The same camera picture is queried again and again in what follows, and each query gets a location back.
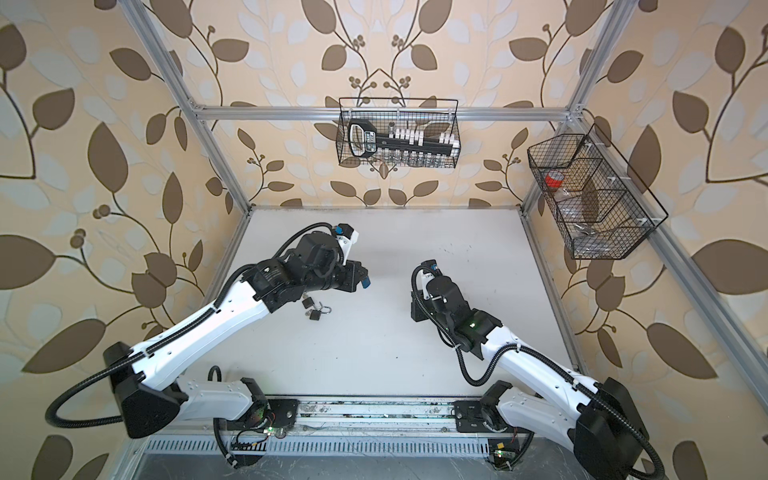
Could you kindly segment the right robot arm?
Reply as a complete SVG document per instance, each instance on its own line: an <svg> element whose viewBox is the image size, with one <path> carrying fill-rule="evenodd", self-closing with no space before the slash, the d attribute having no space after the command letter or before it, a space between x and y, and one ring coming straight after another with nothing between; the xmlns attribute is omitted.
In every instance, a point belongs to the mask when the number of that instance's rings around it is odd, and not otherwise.
<svg viewBox="0 0 768 480"><path fill-rule="evenodd" d="M495 316L473 308L433 261L410 278L411 317L428 320L481 399L486 427L526 430L572 450L594 479L663 479L666 468L629 390L598 381L531 347Z"/></svg>

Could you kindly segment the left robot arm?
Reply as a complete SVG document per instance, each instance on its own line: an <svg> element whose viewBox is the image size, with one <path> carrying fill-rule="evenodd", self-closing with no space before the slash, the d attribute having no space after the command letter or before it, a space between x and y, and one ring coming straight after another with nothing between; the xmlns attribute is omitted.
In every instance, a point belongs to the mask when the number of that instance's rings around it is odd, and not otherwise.
<svg viewBox="0 0 768 480"><path fill-rule="evenodd" d="M171 329L134 346L118 342L104 353L104 370L67 389L45 412L57 428L121 423L132 439L151 436L182 420L216 419L256 425L267 416L266 396L251 378L198 381L186 370L245 327L313 291L353 293L370 284L367 269L350 259L357 231L346 223L311 224L292 235L272 257L236 269L209 304ZM60 408L107 379L116 416L72 420Z"/></svg>

